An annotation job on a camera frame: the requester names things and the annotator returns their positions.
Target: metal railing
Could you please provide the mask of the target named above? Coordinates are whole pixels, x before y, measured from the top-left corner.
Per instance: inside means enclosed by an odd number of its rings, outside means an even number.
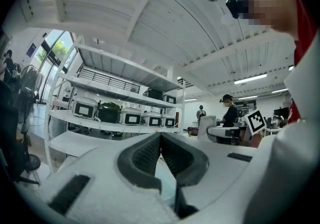
[[[80,72],[79,78],[84,78],[84,79],[99,82],[101,84],[105,84],[108,86],[117,87],[122,90],[130,91],[136,94],[138,94],[140,91],[140,86],[133,84],[132,82],[126,82],[126,81],[108,76],[106,74],[101,74],[101,73],[94,72],[92,70],[88,70],[86,68],[84,68]]]

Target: black cap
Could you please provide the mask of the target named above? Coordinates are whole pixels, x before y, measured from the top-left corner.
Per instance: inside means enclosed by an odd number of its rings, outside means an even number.
[[[223,102],[225,99],[229,99],[232,101],[232,96],[230,94],[225,94],[223,97],[220,99],[220,103]]]

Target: man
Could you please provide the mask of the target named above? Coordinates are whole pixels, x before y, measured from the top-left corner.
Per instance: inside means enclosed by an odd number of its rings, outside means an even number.
[[[225,94],[220,102],[223,102],[224,107],[229,108],[222,118],[223,127],[235,126],[236,118],[239,117],[239,111],[237,105],[235,105],[232,100],[232,96],[229,94]]]
[[[4,73],[4,78],[3,82],[6,84],[10,83],[11,77],[12,77],[12,72],[14,69],[14,62],[12,61],[12,51],[8,50],[5,54],[5,61],[3,62],[2,67],[0,68],[0,75]]]
[[[292,36],[296,48],[294,66],[298,65],[317,32],[317,25],[301,0],[237,0],[227,1],[234,18],[254,20],[278,32]],[[288,123],[300,118],[297,106],[291,99]]]
[[[200,105],[199,110],[196,112],[195,116],[198,120],[198,127],[200,126],[200,118],[205,117],[207,115],[206,111],[204,111],[204,106]]]

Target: black rubber pad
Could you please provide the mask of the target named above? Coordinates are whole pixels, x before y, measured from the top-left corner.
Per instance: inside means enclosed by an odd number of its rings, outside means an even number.
[[[133,185],[145,189],[158,189],[161,180],[155,177],[160,156],[161,134],[156,132],[120,153],[117,166],[120,173]]]
[[[48,203],[48,206],[61,215],[65,215],[81,191],[86,187],[89,180],[90,178],[85,175],[74,176],[53,200]]]
[[[210,164],[206,154],[172,133],[161,134],[161,154],[179,187],[198,184]]]

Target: fluorescent light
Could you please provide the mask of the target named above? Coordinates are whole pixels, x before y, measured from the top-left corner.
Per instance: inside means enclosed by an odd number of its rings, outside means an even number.
[[[288,88],[281,89],[281,90],[274,90],[274,91],[271,92],[271,93],[272,93],[272,94],[276,94],[276,93],[280,93],[280,92],[284,92],[284,91],[288,91]]]
[[[253,81],[253,80],[257,80],[257,79],[261,79],[261,78],[266,78],[266,77],[267,77],[267,74],[257,75],[257,76],[254,76],[254,77],[250,77],[250,78],[234,81],[234,84],[235,85],[242,84],[242,83],[245,83],[245,82],[249,82],[249,81]]]
[[[252,98],[256,98],[256,97],[258,97],[258,95],[249,96],[249,97],[243,97],[243,98],[238,98],[238,100],[246,100],[246,99],[252,99]]]
[[[196,101],[197,98],[190,98],[190,99],[186,99],[185,102],[191,102],[191,101]]]

